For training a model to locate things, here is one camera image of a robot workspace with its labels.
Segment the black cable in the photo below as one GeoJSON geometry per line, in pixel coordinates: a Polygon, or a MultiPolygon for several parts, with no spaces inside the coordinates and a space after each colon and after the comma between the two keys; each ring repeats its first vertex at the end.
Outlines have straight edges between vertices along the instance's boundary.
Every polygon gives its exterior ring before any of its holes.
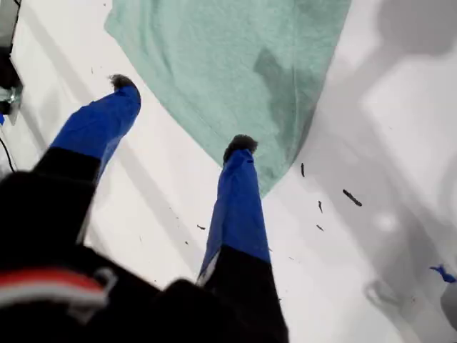
{"type": "Polygon", "coordinates": [[[3,139],[0,138],[0,142],[1,142],[1,145],[3,145],[3,148],[5,149],[6,156],[8,157],[8,163],[9,163],[9,167],[11,168],[11,171],[15,172],[15,170],[13,168],[13,164],[11,163],[11,157],[9,156],[8,149],[6,148],[5,143],[3,143],[3,139]]]}

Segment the dark stain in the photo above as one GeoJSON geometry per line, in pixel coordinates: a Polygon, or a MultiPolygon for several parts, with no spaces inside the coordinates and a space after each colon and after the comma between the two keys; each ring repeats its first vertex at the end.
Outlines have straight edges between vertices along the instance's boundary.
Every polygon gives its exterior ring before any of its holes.
{"type": "Polygon", "coordinates": [[[361,207],[362,206],[362,203],[357,200],[354,195],[352,195],[351,193],[349,193],[348,191],[346,191],[345,189],[343,189],[343,193],[350,199],[353,201],[354,204],[356,204],[357,206],[361,207]]]}

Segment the mint green towel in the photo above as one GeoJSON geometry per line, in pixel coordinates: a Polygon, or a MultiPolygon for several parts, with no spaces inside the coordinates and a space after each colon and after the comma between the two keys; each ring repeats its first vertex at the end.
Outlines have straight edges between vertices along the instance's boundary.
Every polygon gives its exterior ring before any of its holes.
{"type": "Polygon", "coordinates": [[[106,30],[170,115],[219,164],[258,140],[266,194],[311,124],[351,0],[113,0],[106,30]]]}

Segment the red stripe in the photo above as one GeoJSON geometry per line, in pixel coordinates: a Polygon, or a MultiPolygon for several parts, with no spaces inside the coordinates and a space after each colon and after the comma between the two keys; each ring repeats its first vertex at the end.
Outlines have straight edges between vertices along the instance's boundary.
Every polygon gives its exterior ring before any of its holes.
{"type": "Polygon", "coordinates": [[[57,282],[70,284],[90,291],[103,291],[103,287],[93,279],[67,269],[21,269],[14,272],[0,274],[0,287],[11,287],[16,284],[36,282],[57,282]]]}

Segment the white surface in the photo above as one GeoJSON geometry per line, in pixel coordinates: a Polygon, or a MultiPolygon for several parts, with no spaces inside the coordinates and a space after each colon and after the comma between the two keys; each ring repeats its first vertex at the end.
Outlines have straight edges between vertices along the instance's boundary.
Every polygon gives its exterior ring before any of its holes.
{"type": "MultiPolygon", "coordinates": [[[[110,8],[23,1],[24,104],[3,130],[31,168],[72,111],[110,91],[108,75],[131,76],[143,108],[102,179],[90,238],[160,286],[195,279],[208,234],[196,225],[209,226],[220,169],[104,31],[110,8]]],[[[428,269],[456,268],[456,14],[453,0],[353,0],[309,138],[263,201],[292,342],[457,339],[428,269]]]]}

